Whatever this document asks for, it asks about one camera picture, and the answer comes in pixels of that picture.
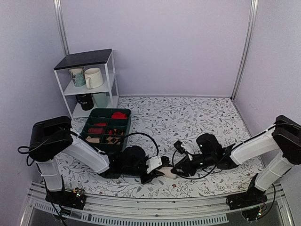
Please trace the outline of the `cream and brown sock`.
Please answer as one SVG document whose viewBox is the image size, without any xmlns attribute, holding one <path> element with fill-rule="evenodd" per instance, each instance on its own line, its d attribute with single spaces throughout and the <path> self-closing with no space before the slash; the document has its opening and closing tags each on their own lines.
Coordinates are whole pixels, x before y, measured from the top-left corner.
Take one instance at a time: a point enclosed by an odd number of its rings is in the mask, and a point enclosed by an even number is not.
<svg viewBox="0 0 301 226">
<path fill-rule="evenodd" d="M 157 169 L 157 171 L 163 173 L 166 178 L 176 179 L 177 175 L 174 174 L 171 170 L 172 167 L 162 167 L 160 169 Z"/>
</svg>

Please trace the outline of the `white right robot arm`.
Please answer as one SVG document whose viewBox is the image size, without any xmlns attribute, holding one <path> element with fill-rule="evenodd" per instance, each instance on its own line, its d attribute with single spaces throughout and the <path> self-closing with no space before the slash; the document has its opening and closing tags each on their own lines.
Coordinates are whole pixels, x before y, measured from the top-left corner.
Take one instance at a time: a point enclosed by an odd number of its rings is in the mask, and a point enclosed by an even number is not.
<svg viewBox="0 0 301 226">
<path fill-rule="evenodd" d="M 284 115 L 278 116 L 274 124 L 263 132 L 239 144 L 222 147 L 214 135 L 205 133 L 197 138 L 197 145 L 200 154 L 190 153 L 184 143 L 175 142 L 176 150 L 186 156 L 173 165 L 172 173 L 189 178 L 198 169 L 210 166 L 230 170 L 249 159 L 278 151 L 267 167 L 253 177 L 249 191 L 243 195 L 247 205 L 254 205 L 261 198 L 261 192 L 265 192 L 293 166 L 301 163 L 301 127 Z"/>
</svg>

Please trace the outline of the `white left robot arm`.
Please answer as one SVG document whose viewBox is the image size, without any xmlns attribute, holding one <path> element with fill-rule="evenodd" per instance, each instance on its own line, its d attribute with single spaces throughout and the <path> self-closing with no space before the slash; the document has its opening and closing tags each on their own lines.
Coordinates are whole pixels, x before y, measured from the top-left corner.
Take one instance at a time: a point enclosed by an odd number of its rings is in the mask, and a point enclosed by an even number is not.
<svg viewBox="0 0 301 226">
<path fill-rule="evenodd" d="M 166 156 L 146 156 L 145 151 L 135 145 L 119 153 L 106 153 L 73 130 L 67 116 L 37 122 L 32 127 L 28 155 L 37 163 L 48 190 L 59 204 L 70 200 L 55 161 L 59 153 L 72 156 L 103 178 L 139 176 L 142 184 L 161 176 L 160 169 L 170 163 Z"/>
</svg>

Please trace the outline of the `green divided organizer tray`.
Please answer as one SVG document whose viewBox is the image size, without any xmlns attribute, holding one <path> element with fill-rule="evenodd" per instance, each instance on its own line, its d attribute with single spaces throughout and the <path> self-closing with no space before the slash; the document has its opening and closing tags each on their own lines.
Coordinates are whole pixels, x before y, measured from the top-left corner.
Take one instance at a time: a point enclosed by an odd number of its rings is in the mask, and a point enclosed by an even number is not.
<svg viewBox="0 0 301 226">
<path fill-rule="evenodd" d="M 94 147 L 106 153 L 122 152 L 131 124 L 131 110 L 125 108 L 95 108 L 91 111 L 80 135 Z"/>
</svg>

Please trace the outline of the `red rolled sock back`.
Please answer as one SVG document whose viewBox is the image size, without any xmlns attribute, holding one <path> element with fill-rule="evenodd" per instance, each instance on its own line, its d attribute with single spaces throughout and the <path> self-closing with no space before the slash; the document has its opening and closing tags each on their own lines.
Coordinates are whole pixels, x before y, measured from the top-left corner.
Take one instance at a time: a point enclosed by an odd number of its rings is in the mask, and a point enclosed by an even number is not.
<svg viewBox="0 0 301 226">
<path fill-rule="evenodd" d="M 128 118 L 126 113 L 122 112 L 114 112 L 111 116 L 112 119 L 120 119 L 120 120 L 125 120 Z"/>
</svg>

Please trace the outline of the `red rolled sock middle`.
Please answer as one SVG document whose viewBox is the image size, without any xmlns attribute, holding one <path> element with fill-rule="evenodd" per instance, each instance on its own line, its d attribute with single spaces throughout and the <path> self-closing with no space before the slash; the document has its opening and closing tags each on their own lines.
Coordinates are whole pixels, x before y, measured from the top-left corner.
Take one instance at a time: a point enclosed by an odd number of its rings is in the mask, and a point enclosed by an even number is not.
<svg viewBox="0 0 301 226">
<path fill-rule="evenodd" d="M 96 126 L 96 127 L 106 127 L 107 123 L 106 122 L 95 123 L 93 126 Z"/>
</svg>

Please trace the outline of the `beige rolled sock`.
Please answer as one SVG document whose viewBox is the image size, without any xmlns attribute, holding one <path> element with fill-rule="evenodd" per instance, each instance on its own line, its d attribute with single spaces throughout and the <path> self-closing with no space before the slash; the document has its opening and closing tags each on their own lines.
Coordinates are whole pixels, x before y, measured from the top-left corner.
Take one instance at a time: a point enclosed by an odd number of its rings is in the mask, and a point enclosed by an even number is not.
<svg viewBox="0 0 301 226">
<path fill-rule="evenodd" d="M 86 141 L 89 142 L 89 143 L 99 144 L 101 142 L 101 139 L 99 137 L 88 136 L 86 138 Z"/>
</svg>

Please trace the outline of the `pale green mug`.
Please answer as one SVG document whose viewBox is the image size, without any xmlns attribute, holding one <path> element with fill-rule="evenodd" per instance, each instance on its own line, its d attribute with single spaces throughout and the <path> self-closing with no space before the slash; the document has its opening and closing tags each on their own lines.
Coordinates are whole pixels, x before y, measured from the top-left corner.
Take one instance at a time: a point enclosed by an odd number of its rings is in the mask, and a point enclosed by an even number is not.
<svg viewBox="0 0 301 226">
<path fill-rule="evenodd" d="M 106 93 L 94 93 L 93 98 L 97 108 L 106 108 L 108 106 L 108 98 Z"/>
</svg>

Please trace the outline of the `black mug with lettering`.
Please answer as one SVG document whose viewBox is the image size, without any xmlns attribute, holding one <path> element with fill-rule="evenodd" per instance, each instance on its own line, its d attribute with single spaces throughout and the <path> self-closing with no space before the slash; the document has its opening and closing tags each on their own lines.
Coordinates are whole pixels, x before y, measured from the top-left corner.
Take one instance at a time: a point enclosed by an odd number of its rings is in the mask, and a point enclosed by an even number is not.
<svg viewBox="0 0 301 226">
<path fill-rule="evenodd" d="M 76 95 L 76 100 L 84 111 L 89 111 L 94 107 L 91 94 Z"/>
</svg>

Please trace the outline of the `cream ceramic mug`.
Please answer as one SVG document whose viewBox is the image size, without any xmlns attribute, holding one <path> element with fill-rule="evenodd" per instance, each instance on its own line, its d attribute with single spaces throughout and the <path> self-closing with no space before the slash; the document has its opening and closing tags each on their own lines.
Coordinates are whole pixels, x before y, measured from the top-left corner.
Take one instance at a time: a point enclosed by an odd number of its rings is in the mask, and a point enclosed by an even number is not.
<svg viewBox="0 0 301 226">
<path fill-rule="evenodd" d="M 100 68 L 89 68 L 84 72 L 86 87 L 94 89 L 103 85 L 103 77 Z"/>
</svg>

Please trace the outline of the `white shelf with black top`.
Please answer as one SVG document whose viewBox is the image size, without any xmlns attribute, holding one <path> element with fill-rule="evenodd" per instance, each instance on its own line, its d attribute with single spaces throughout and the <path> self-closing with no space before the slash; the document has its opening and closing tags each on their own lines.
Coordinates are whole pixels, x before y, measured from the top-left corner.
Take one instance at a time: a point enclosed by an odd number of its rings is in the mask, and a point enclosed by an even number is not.
<svg viewBox="0 0 301 226">
<path fill-rule="evenodd" d="M 65 56 L 55 77 L 70 117 L 86 118 L 98 107 L 116 108 L 119 91 L 112 49 Z"/>
</svg>

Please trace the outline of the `teal patterned mug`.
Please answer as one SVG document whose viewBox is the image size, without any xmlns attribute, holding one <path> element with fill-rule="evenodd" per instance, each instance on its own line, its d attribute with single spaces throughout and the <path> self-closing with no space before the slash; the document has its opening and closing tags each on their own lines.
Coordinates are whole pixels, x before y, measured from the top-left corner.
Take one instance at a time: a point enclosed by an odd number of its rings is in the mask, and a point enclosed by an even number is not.
<svg viewBox="0 0 301 226">
<path fill-rule="evenodd" d="M 82 87 L 86 84 L 83 67 L 71 68 L 69 73 L 75 87 Z"/>
</svg>

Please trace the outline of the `aluminium front rail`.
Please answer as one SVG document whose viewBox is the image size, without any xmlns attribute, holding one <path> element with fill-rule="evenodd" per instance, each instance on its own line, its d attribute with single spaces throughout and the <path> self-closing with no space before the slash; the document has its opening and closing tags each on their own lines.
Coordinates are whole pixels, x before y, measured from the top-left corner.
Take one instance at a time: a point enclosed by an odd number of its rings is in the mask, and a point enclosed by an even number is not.
<svg viewBox="0 0 301 226">
<path fill-rule="evenodd" d="M 47 202 L 42 184 L 32 183 L 22 226 L 295 226 L 282 186 L 266 192 L 267 202 L 232 210 L 226 194 L 178 199 L 144 199 L 88 194 L 82 210 Z"/>
</svg>

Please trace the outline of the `right aluminium corner post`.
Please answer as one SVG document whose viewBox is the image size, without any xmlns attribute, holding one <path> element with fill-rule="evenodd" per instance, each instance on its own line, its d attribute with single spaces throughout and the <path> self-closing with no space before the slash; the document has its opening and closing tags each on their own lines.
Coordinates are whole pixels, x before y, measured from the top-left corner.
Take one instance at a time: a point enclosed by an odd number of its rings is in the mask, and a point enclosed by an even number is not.
<svg viewBox="0 0 301 226">
<path fill-rule="evenodd" d="M 245 70 L 247 58 L 248 58 L 248 53 L 250 50 L 251 41 L 252 41 L 252 37 L 253 37 L 253 31 L 254 31 L 254 27 L 255 27 L 255 23 L 256 23 L 258 2 L 259 2 L 258 0 L 251 0 L 251 7 L 250 7 L 250 12 L 249 12 L 249 19 L 248 19 L 245 43 L 244 43 L 244 47 L 243 47 L 243 53 L 242 53 L 242 57 L 241 57 L 241 60 L 239 63 L 235 84 L 234 84 L 234 87 L 233 87 L 233 90 L 231 93 L 231 100 L 233 102 L 235 102 L 235 100 L 238 96 L 239 88 L 240 88 L 240 85 L 241 85 L 241 82 L 243 79 L 244 70 Z"/>
</svg>

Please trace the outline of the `aluminium corner post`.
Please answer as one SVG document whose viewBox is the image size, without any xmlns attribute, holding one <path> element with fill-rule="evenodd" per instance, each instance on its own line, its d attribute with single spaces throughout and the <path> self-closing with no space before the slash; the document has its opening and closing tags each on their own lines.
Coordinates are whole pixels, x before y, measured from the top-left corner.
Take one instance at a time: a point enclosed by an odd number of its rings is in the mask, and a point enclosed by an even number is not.
<svg viewBox="0 0 301 226">
<path fill-rule="evenodd" d="M 259 2 L 258 0 L 251 0 L 251 7 L 250 7 L 250 12 L 249 12 L 249 19 L 248 19 L 245 43 L 244 43 L 244 47 L 243 47 L 243 53 L 242 53 L 242 57 L 241 57 L 241 60 L 239 63 L 235 84 L 234 84 L 234 87 L 233 87 L 233 90 L 231 93 L 231 100 L 233 102 L 235 102 L 235 100 L 238 96 L 239 88 L 240 88 L 240 85 L 241 85 L 241 82 L 243 79 L 244 70 L 245 70 L 247 58 L 248 58 L 248 53 L 250 50 L 251 41 L 252 41 L 252 37 L 253 37 L 253 31 L 254 31 L 254 27 L 255 27 L 255 23 L 256 23 L 258 2 Z"/>
<path fill-rule="evenodd" d="M 62 5 L 60 0 L 53 0 L 54 3 L 54 10 L 55 10 L 55 17 L 57 22 L 57 27 L 60 35 L 60 40 L 63 48 L 64 55 L 68 55 L 69 52 L 69 46 L 64 26 L 64 20 L 63 20 L 63 11 L 62 11 Z"/>
</svg>

